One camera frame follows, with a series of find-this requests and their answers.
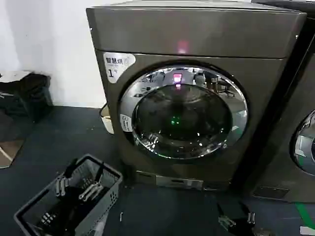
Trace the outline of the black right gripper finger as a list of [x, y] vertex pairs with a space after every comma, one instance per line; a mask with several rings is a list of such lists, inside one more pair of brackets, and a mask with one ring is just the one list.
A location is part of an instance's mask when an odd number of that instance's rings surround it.
[[231, 220], [229, 217], [227, 217], [224, 214], [219, 203], [217, 203], [217, 209], [218, 209], [218, 213], [219, 213], [218, 221], [221, 224], [221, 226], [223, 226], [224, 228], [232, 228], [236, 225], [236, 223], [233, 220]]
[[242, 204], [242, 210], [247, 215], [247, 223], [255, 224], [255, 213], [253, 211], [250, 211], [245, 204]]

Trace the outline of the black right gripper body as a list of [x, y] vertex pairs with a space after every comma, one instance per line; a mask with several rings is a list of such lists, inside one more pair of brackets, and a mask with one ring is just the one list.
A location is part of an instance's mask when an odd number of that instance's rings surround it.
[[235, 220], [235, 224], [228, 227], [228, 232], [234, 236], [255, 236], [254, 224], [247, 220]]

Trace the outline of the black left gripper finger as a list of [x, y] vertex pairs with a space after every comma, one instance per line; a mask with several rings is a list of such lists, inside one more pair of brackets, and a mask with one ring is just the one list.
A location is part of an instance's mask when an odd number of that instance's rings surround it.
[[101, 184], [101, 177], [103, 175], [103, 164], [104, 162], [101, 163], [95, 176], [94, 182], [82, 194], [79, 195], [78, 197], [79, 200], [81, 201], [93, 200], [103, 190], [103, 185]]
[[69, 187], [70, 180], [72, 179], [72, 174], [76, 169], [78, 159], [75, 158], [71, 163], [66, 167], [63, 175], [56, 179], [55, 189], [56, 197], [64, 197], [66, 194], [66, 188]]

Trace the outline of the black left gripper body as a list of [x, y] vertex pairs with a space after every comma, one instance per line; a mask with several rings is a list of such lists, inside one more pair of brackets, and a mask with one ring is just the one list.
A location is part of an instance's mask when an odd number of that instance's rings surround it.
[[65, 196], [58, 199], [57, 203], [50, 210], [54, 215], [53, 228], [75, 228], [77, 225], [77, 211], [81, 201], [79, 195], [82, 189], [68, 189]]

